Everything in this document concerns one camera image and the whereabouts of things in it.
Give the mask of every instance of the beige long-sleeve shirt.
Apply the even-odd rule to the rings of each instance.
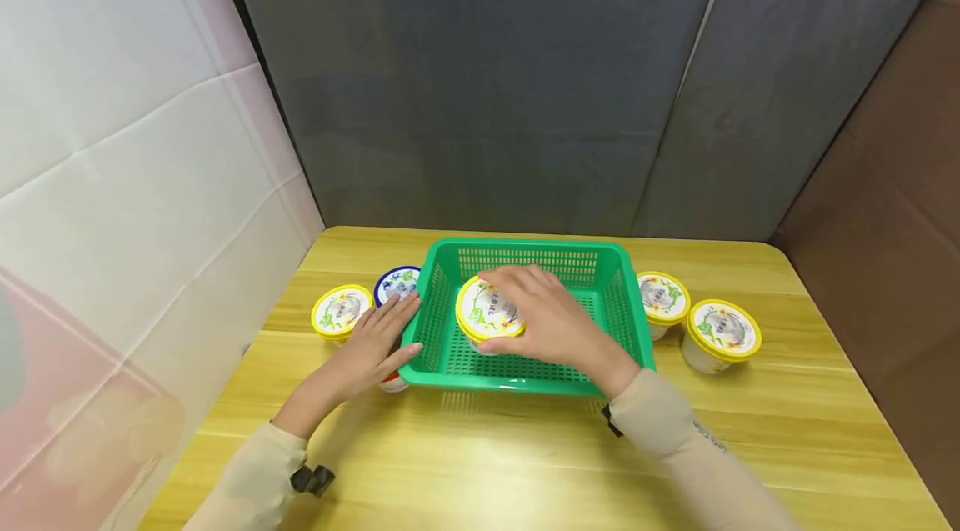
[[[612,421],[662,463],[709,531],[798,529],[774,495],[697,423],[687,400],[644,369],[611,403]],[[265,423],[234,454],[188,531],[274,529],[294,495],[306,442]]]

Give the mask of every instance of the left hand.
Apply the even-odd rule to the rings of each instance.
[[[409,362],[423,348],[410,343],[390,353],[397,337],[421,304],[417,292],[403,301],[395,293],[380,308],[370,308],[357,321],[346,343],[291,393],[273,426],[310,438],[338,405],[377,385]]]

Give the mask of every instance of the gray curtain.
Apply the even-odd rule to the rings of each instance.
[[[715,0],[633,233],[770,239],[918,2]]]
[[[629,235],[707,0],[246,0],[327,225]]]
[[[245,0],[328,225],[737,239],[917,1]]]

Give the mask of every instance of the cup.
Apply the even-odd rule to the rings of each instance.
[[[317,335],[336,343],[347,341],[360,316],[373,305],[366,287],[341,285],[323,294],[313,306],[310,322]]]
[[[517,305],[480,277],[470,278],[457,293],[457,323],[470,347],[480,352],[480,343],[491,337],[517,337],[527,327]]]
[[[637,275],[650,339],[657,341],[666,330],[683,321],[690,311],[690,293],[675,277],[659,271]]]
[[[763,343],[757,321],[722,299],[694,304],[683,327],[683,359],[703,374],[719,374],[732,364],[746,362]]]

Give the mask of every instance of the black wrist strap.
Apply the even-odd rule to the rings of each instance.
[[[317,467],[316,470],[311,470],[308,466],[303,465],[297,469],[296,473],[290,475],[290,485],[295,492],[313,493],[317,498],[320,498],[323,492],[326,492],[327,488],[333,485],[336,478],[337,475],[333,474],[333,471],[327,467]]]
[[[607,426],[610,428],[611,431],[613,431],[613,435],[618,437],[623,437],[623,433],[620,432],[620,429],[617,428],[617,425],[613,424],[613,421],[611,421],[610,419],[611,417],[610,404],[607,404],[606,406],[602,407],[602,410],[600,412],[602,413],[604,418],[607,419]]]

